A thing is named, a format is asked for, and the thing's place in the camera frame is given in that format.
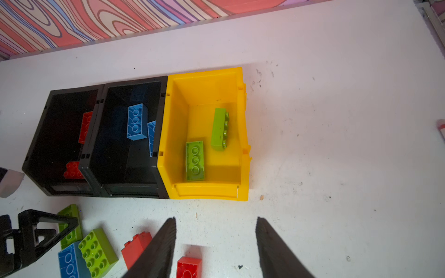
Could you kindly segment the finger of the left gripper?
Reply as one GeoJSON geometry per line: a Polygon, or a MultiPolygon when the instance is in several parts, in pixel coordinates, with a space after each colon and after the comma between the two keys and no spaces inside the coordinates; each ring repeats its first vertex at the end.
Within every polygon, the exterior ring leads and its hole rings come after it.
{"type": "Polygon", "coordinates": [[[1,216],[1,277],[5,278],[38,261],[79,226],[76,217],[38,210],[25,210],[18,215],[19,227],[12,228],[9,215],[1,216]],[[40,223],[66,224],[59,232],[39,229],[40,223]]]}

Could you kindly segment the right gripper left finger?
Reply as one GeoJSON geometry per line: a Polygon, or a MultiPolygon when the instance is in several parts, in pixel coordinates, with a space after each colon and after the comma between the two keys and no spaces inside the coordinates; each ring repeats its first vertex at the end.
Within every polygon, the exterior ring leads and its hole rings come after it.
{"type": "Polygon", "coordinates": [[[176,231],[176,219],[167,219],[124,277],[168,278],[172,268],[176,231]]]}

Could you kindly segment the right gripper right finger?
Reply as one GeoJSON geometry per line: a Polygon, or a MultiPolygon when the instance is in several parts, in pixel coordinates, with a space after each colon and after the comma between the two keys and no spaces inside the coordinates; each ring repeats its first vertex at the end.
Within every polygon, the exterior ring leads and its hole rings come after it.
{"type": "Polygon", "coordinates": [[[265,218],[257,219],[256,239],[263,278],[314,278],[265,218]]]}

